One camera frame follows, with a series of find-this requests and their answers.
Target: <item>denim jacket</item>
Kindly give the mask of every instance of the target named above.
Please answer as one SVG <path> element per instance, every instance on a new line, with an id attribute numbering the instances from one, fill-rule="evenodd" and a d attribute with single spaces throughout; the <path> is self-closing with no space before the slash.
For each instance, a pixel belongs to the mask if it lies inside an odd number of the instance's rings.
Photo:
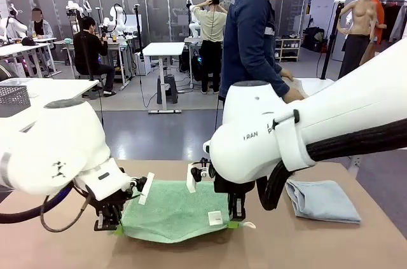
<path id="1" fill-rule="evenodd" d="M 232 0 L 224 34 L 223 65 L 219 95 L 239 81 L 270 83 L 279 97 L 289 87 L 274 57 L 274 10 L 268 0 Z"/>

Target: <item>man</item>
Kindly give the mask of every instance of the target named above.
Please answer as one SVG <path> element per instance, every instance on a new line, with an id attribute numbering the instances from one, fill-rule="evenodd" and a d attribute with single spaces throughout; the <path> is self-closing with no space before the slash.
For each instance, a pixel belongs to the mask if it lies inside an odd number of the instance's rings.
<path id="1" fill-rule="evenodd" d="M 27 31 L 28 36 L 34 37 L 34 35 L 35 35 L 38 39 L 53 38 L 53 32 L 52 32 L 51 25 L 46 20 L 44 20 L 43 11 L 40 8 L 35 7 L 32 9 L 31 15 L 32 15 L 31 16 L 32 21 L 30 21 L 30 24 L 28 26 L 28 31 Z M 50 55 L 48 54 L 48 51 L 44 50 L 44 48 L 41 48 L 41 51 L 44 54 L 45 62 L 46 62 L 46 66 L 47 66 L 48 70 L 50 72 L 52 72 L 53 69 L 50 67 L 51 58 L 50 58 Z M 30 55 L 29 58 L 30 58 L 30 61 L 34 64 L 33 57 Z"/>
<path id="2" fill-rule="evenodd" d="M 213 73 L 214 94 L 219 93 L 219 80 L 222 67 L 223 27 L 228 12 L 219 5 L 220 0 L 206 0 L 193 8 L 193 14 L 201 23 L 202 46 L 202 87 L 201 93 L 208 92 L 208 74 Z M 209 6 L 209 11 L 201 7 Z"/>
<path id="3" fill-rule="evenodd" d="M 223 67 L 219 99 L 239 81 L 262 80 L 270 83 L 285 102 L 303 96 L 282 80 L 293 80 L 290 71 L 275 63 L 274 10 L 268 0 L 232 0 L 223 46 Z"/>
<path id="4" fill-rule="evenodd" d="M 96 22 L 92 17 L 83 17 L 83 31 L 74 36 L 75 49 L 75 66 L 76 70 L 82 75 L 88 75 L 88 67 L 85 60 L 85 52 L 82 43 L 82 38 L 85 37 L 86 52 L 88 55 L 90 70 L 93 75 L 106 74 L 106 83 L 104 85 L 103 94 L 105 97 L 116 95 L 113 91 L 113 82 L 115 70 L 113 66 L 99 64 L 99 54 L 107 55 L 107 38 L 99 39 L 95 35 Z"/>
<path id="5" fill-rule="evenodd" d="M 375 28 L 375 38 L 370 42 L 368 48 L 364 52 L 360 65 L 365 64 L 369 60 L 375 57 L 376 51 L 376 44 L 380 44 L 382 42 L 382 34 L 383 30 L 387 28 L 387 25 L 384 24 L 384 8 L 383 5 L 379 0 L 372 0 L 372 2 L 376 6 L 376 15 L 377 15 L 377 22 Z"/>

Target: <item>gray plastic basket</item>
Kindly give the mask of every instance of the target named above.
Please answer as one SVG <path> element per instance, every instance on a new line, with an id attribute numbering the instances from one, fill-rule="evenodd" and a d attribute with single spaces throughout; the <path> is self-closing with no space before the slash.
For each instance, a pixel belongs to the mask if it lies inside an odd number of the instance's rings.
<path id="1" fill-rule="evenodd" d="M 0 118 L 9 118 L 30 106 L 26 86 L 0 86 Z"/>

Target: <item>black shirt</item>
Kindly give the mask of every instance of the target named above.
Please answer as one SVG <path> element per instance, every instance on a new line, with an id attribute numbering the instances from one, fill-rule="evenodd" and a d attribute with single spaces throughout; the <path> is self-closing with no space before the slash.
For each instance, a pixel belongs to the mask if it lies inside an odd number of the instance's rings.
<path id="1" fill-rule="evenodd" d="M 44 22 L 42 20 L 40 22 L 34 21 L 34 30 L 35 30 L 37 35 L 44 36 L 44 25 L 43 25 L 43 23 Z"/>
<path id="2" fill-rule="evenodd" d="M 81 35 L 85 36 L 85 43 L 88 48 L 89 66 L 92 71 L 95 71 L 99 66 L 99 54 L 102 56 L 107 55 L 107 42 L 102 42 L 100 39 L 90 34 L 89 32 L 79 32 L 74 36 L 74 49 L 75 49 L 75 66 L 80 74 L 88 74 L 86 66 L 85 55 L 83 53 L 83 45 L 81 42 Z"/>

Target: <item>green towel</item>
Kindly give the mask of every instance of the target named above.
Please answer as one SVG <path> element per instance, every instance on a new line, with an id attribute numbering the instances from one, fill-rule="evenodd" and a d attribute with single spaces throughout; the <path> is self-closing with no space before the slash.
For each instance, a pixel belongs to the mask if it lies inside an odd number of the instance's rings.
<path id="1" fill-rule="evenodd" d="M 215 212 L 220 224 L 210 225 L 209 212 Z M 191 194 L 185 181 L 154 180 L 146 204 L 140 205 L 137 198 L 131 200 L 121 221 L 129 237 L 166 244 L 182 242 L 228 227 L 228 195 L 215 193 L 212 182 L 198 183 L 197 192 Z"/>

